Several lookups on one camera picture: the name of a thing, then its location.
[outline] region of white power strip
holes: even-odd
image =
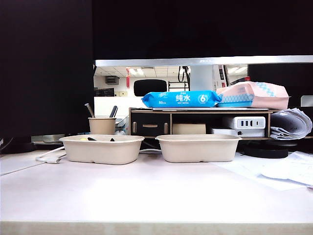
[[[223,117],[223,126],[235,130],[265,129],[265,117]]]

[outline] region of office chair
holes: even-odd
[[[149,92],[166,92],[167,84],[164,80],[144,79],[134,82],[135,96],[144,96]]]

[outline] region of red hanging decoration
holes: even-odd
[[[129,75],[129,67],[126,68],[127,76],[126,76],[126,87],[130,87],[130,75]]]

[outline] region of pen holder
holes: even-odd
[[[89,126],[91,134],[114,135],[115,119],[114,117],[90,117]]]

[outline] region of desk shelf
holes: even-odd
[[[270,115],[278,110],[203,110],[203,111],[153,111],[152,109],[130,108],[130,133],[154,139],[158,135],[173,133],[175,123],[205,123],[206,133],[209,127],[222,126],[225,116],[261,116],[266,120],[264,137],[242,137],[245,141],[271,140]]]

